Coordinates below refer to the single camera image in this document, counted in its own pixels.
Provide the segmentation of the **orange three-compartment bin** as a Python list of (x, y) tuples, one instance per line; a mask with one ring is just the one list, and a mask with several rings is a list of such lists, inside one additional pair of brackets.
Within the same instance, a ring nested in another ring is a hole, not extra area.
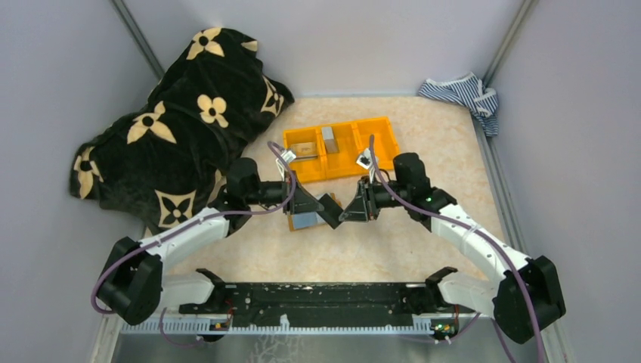
[[(331, 126), (339, 145), (338, 154), (325, 150), (321, 128)], [(285, 148), (301, 142), (315, 142), (319, 156), (314, 160), (293, 161), (290, 167), (297, 173), (299, 182), (321, 182), (336, 178), (365, 175), (366, 169), (356, 164), (358, 154), (370, 146), (373, 135), (378, 165), (381, 169), (393, 168), (393, 159), (400, 154), (392, 125), (386, 116), (372, 119), (358, 119), (343, 123), (287, 129), (283, 132)]]

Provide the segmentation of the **grey box in bin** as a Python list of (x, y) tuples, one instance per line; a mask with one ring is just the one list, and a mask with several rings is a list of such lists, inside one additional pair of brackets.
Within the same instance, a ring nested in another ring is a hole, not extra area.
[(325, 126), (321, 128), (321, 135), (324, 143), (325, 150), (328, 154), (338, 154), (339, 145), (336, 140), (333, 128), (331, 126)]

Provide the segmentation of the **black floral blanket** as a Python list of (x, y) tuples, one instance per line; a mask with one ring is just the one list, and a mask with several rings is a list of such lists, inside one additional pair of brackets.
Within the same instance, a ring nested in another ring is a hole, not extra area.
[(79, 147), (69, 194), (137, 217), (153, 234), (201, 211), (231, 164), (294, 103), (265, 75), (258, 50), (235, 29), (196, 33), (140, 110)]

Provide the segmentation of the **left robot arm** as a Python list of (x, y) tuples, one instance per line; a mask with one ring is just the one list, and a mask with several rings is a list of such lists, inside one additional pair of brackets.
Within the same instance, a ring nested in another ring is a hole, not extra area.
[(254, 215), (329, 211), (334, 201), (330, 195), (315, 197), (298, 183), (294, 171), (285, 172), (280, 181), (261, 181), (256, 162), (240, 158), (232, 163), (217, 197), (195, 216), (152, 237), (118, 240), (91, 292), (93, 307), (137, 325), (158, 309), (206, 302), (215, 289), (211, 278), (202, 272), (169, 278), (167, 271), (238, 232)]

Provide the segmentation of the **blue striped cloth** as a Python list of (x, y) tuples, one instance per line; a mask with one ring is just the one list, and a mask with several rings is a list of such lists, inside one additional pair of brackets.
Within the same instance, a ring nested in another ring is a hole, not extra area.
[(472, 72), (443, 82), (426, 79), (420, 86), (418, 95), (433, 101), (465, 107), (472, 118), (480, 124), (487, 137), (495, 137), (499, 134), (498, 94)]

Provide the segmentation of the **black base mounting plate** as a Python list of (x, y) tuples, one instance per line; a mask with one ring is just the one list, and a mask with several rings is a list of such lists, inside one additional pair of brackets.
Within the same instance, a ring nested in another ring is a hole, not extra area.
[(437, 306), (423, 283), (226, 283), (207, 301), (179, 307), (184, 315), (221, 314), (233, 327), (409, 327), (424, 314), (468, 312)]

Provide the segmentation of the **aluminium frame rail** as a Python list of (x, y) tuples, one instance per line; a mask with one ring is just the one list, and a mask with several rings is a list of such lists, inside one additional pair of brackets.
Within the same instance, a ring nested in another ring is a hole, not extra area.
[(452, 340), (459, 303), (437, 302), (425, 284), (226, 284), (198, 302), (160, 302), (145, 293), (115, 311), (128, 332), (240, 335), (427, 335)]

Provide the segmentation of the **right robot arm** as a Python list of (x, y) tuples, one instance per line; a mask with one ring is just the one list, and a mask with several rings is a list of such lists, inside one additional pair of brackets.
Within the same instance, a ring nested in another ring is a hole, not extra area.
[(358, 181), (342, 222), (369, 222), (385, 208), (404, 208), (429, 232), (456, 247), (485, 276), (480, 280), (446, 266), (423, 287), (408, 287), (405, 299), (414, 314), (462, 306), (493, 318), (500, 331), (523, 344), (566, 313), (558, 272), (545, 256), (530, 257), (496, 239), (476, 223), (448, 192), (433, 186), (415, 153), (393, 159), (395, 178), (377, 178), (366, 149), (356, 164), (368, 174)]

